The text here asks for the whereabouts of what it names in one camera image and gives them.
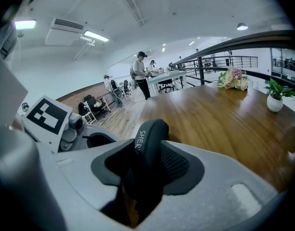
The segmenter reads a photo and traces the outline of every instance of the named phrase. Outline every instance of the white desk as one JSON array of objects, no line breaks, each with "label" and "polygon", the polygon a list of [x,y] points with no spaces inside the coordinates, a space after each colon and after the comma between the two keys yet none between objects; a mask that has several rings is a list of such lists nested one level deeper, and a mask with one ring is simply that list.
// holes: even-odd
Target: white desk
[{"label": "white desk", "polygon": [[174,87],[176,88],[176,82],[175,78],[183,76],[183,88],[187,88],[187,82],[186,82],[186,71],[171,71],[169,73],[163,73],[161,75],[158,75],[156,77],[150,77],[149,80],[147,81],[148,84],[150,84],[153,88],[155,96],[159,95],[158,88],[157,88],[157,83],[161,81],[165,81],[168,79],[173,79],[174,81]]}]

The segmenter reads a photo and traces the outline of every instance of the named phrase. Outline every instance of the green leaves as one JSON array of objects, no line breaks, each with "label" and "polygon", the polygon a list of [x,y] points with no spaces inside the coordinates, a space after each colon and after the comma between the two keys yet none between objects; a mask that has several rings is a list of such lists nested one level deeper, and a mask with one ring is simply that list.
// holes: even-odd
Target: green leaves
[{"label": "green leaves", "polygon": [[295,96],[295,92],[292,91],[292,88],[289,88],[288,86],[281,86],[277,83],[277,81],[270,78],[270,81],[268,82],[269,87],[264,87],[265,89],[268,89],[268,93],[273,96],[273,98],[277,100],[281,100],[282,96],[285,97],[292,97]]}]

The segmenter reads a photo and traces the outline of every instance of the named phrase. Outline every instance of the black chair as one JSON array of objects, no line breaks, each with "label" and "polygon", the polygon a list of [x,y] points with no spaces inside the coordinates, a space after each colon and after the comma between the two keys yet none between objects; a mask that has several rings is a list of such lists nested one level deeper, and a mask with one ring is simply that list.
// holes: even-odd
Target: black chair
[{"label": "black chair", "polygon": [[164,80],[161,82],[158,82],[158,84],[164,86],[163,88],[159,87],[159,92],[165,89],[165,93],[167,93],[167,89],[173,89],[174,87],[169,86],[169,84],[172,84],[172,79]]},{"label": "black chair", "polygon": [[104,106],[106,105],[106,103],[103,102],[102,99],[101,99],[101,105],[99,107],[94,107],[94,104],[96,104],[96,99],[95,97],[92,97],[91,95],[87,95],[86,97],[84,97],[84,101],[88,103],[90,110],[94,116],[107,112],[106,110],[104,110]]},{"label": "black chair", "polygon": [[127,80],[124,80],[124,92],[125,92],[126,95],[131,95],[129,93],[128,81]]}]

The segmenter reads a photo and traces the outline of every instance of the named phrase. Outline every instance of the black pants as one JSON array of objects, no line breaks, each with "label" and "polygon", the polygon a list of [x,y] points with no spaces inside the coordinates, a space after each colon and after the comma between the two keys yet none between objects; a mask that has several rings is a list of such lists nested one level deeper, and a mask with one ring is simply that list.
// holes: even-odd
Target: black pants
[{"label": "black pants", "polygon": [[143,94],[144,94],[146,100],[147,100],[148,98],[150,98],[151,96],[150,96],[150,94],[149,94],[147,80],[146,80],[146,79],[144,79],[144,80],[140,80],[140,79],[139,79],[139,80],[137,80],[137,83],[138,83],[138,85],[139,85],[141,91],[143,92]]}]

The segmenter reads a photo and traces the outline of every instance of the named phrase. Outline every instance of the white chair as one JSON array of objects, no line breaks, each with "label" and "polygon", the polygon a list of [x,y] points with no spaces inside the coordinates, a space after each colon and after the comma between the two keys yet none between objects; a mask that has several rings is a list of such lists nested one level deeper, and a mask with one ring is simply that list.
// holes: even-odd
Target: white chair
[{"label": "white chair", "polygon": [[97,121],[96,118],[95,118],[95,116],[91,112],[91,109],[90,109],[88,103],[85,101],[83,104],[84,104],[84,107],[87,108],[88,113],[86,113],[85,115],[83,115],[82,118],[85,119],[85,121],[87,122],[87,124],[92,124],[93,122]]}]

